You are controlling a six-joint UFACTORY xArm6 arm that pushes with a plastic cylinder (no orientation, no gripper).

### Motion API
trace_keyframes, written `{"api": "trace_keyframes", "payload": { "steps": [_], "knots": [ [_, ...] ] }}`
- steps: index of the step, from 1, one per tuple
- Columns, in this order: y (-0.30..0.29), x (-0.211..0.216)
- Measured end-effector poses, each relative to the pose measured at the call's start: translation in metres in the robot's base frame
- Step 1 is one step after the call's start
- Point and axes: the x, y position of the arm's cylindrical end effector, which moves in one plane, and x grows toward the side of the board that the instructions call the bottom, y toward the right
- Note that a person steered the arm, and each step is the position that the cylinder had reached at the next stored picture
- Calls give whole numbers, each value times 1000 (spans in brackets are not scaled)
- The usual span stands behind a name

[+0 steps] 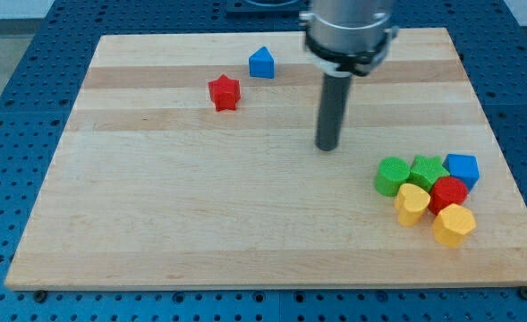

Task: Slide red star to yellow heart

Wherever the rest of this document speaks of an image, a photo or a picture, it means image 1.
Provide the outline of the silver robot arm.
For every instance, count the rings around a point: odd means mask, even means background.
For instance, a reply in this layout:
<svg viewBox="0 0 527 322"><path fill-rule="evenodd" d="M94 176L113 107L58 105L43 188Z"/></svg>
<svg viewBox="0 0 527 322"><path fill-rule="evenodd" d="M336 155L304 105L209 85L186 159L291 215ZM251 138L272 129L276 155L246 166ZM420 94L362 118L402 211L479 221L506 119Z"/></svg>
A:
<svg viewBox="0 0 527 322"><path fill-rule="evenodd" d="M332 77L364 77L387 57L398 28L393 0L313 0L299 13L305 52Z"/></svg>

